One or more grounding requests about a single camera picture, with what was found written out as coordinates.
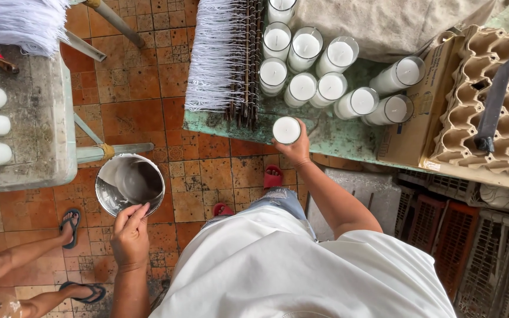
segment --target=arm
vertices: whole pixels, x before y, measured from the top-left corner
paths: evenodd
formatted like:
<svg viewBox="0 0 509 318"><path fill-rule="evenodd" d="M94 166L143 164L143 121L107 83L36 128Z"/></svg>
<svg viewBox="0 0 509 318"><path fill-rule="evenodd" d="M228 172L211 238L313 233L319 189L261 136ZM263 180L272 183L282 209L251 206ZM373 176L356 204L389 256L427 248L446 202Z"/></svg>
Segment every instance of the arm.
<svg viewBox="0 0 509 318"><path fill-rule="evenodd" d="M146 318L151 314L146 286L149 241L144 217L150 204L121 211L113 225L111 247L119 269L113 287L110 318Z"/></svg>
<svg viewBox="0 0 509 318"><path fill-rule="evenodd" d="M349 192L336 184L309 159L309 139L305 124L301 126L300 138L291 145L272 140L276 149L293 164L320 209L323 218L333 230L335 239L352 230L371 230L382 233L380 224L370 211Z"/></svg>

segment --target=white t-shirt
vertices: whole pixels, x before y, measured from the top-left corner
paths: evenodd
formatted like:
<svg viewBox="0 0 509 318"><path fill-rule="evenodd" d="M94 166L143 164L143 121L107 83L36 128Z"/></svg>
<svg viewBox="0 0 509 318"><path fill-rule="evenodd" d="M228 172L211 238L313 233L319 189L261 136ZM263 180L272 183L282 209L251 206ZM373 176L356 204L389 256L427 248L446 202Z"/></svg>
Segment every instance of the white t-shirt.
<svg viewBox="0 0 509 318"><path fill-rule="evenodd" d="M199 232L150 317L455 317L433 263L368 230L316 243L290 213L262 206Z"/></svg>

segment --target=red slipper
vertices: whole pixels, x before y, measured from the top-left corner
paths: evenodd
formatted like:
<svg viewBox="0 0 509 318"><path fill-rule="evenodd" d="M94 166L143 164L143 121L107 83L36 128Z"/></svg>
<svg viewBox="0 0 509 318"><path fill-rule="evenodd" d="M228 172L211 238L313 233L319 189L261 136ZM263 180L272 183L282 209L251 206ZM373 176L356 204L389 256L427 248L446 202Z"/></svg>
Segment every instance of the red slipper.
<svg viewBox="0 0 509 318"><path fill-rule="evenodd" d="M222 206L224 206L225 208L223 209L223 212L220 213ZM232 215L235 215L235 212L233 212L233 210L231 210L231 208L223 202L219 202L215 206L213 206L213 216L232 216Z"/></svg>
<svg viewBox="0 0 509 318"><path fill-rule="evenodd" d="M278 172L278 175L266 173L267 170L274 170ZM264 169L264 188L281 187L282 186L282 170L277 165L267 165Z"/></svg>

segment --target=black flip-flop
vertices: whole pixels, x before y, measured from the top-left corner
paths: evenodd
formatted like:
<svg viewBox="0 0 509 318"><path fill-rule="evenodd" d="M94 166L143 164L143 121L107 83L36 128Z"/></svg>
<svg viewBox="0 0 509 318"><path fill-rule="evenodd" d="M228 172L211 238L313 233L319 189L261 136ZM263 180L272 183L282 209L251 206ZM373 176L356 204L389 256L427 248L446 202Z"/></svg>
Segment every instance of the black flip-flop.
<svg viewBox="0 0 509 318"><path fill-rule="evenodd" d="M72 233L72 237L74 237L74 239L72 240L72 242L69 242L68 244L66 245L62 245L63 248L65 249L73 249L74 246L76 246L76 241L77 241L77 235L76 235L76 230L77 230L77 226L80 224L80 210L78 209L68 209L66 211L66 213L64 213L64 216L66 216L68 213L72 213L72 217L69 217L67 218L66 220L62 221L62 223L60 223L60 233L62 233L62 228L64 226L64 224L66 224L66 222L70 222L70 226L72 227L73 229L73 233ZM74 217L74 215L77 214L78 215L78 222L76 223L76 225L74 225L74 222L72 221L72 218Z"/></svg>
<svg viewBox="0 0 509 318"><path fill-rule="evenodd" d="M73 300L77 300L79 302L81 302L82 304L95 304L96 302L100 301L103 299L103 297L105 297L105 293L106 293L106 290L103 286L99 285L99 284L80 284L80 283L75 283L75 282L65 282L64 284L62 284L60 286L60 289L58 290L62 290L64 289L65 287L69 286L69 285L72 285L72 284L75 284L75 285L79 285L79 286L85 286L85 287L88 287L92 290L92 294L89 295L88 297L86 298L74 298L72 297ZM91 297L94 297L98 292L101 292L101 295L92 300L92 301L88 301L88 299L90 299Z"/></svg>

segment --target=cardboard egg tray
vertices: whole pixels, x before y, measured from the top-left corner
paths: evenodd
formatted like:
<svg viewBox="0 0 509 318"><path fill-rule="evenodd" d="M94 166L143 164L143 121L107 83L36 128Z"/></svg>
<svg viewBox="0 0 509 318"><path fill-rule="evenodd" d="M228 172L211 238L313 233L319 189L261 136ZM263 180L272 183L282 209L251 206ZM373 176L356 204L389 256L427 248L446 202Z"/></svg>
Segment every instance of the cardboard egg tray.
<svg viewBox="0 0 509 318"><path fill-rule="evenodd" d="M463 33L464 45L459 50L462 61L452 75L455 85L446 96L449 105L439 118L443 129L434 139L431 159L509 174L509 83L494 135L495 151L477 150L473 141L492 79L498 67L509 59L509 33L477 25Z"/></svg>

